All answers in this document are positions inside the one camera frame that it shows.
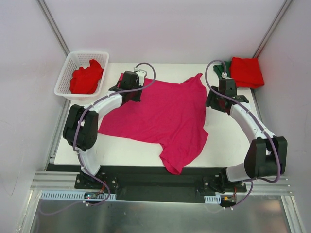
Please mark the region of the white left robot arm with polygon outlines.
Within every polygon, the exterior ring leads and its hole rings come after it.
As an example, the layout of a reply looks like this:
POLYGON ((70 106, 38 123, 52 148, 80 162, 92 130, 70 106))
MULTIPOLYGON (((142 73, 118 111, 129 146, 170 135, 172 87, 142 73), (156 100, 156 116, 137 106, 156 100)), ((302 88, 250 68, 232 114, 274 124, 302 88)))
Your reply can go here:
POLYGON ((69 109, 63 138, 77 153, 81 171, 87 175, 86 183, 93 189, 103 183, 95 150, 99 119, 129 101, 140 101, 146 75, 146 71, 138 68, 126 71, 106 95, 86 106, 74 104, 69 109))

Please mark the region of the pink t shirt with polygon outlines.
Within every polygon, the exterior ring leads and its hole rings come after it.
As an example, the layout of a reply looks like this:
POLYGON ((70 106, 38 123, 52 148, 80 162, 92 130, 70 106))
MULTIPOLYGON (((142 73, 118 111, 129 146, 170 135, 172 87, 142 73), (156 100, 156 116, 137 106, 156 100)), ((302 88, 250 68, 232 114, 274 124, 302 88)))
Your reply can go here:
POLYGON ((103 117, 100 134, 155 143, 162 146, 160 159, 172 174, 202 152, 208 138, 204 129, 207 90, 202 73, 182 83, 145 79, 139 102, 129 101, 103 117))

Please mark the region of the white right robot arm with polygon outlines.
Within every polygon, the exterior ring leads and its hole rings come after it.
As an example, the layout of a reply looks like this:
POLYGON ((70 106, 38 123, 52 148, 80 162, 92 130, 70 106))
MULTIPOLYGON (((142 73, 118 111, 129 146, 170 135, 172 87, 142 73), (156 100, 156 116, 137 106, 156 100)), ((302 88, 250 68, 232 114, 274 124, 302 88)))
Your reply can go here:
POLYGON ((225 169, 225 176, 218 180, 219 188, 228 192, 238 181, 255 179, 276 183, 285 172, 288 142, 253 114, 246 96, 238 95, 234 79, 222 78, 218 86, 210 86, 206 106, 231 116, 250 143, 244 162, 225 169))

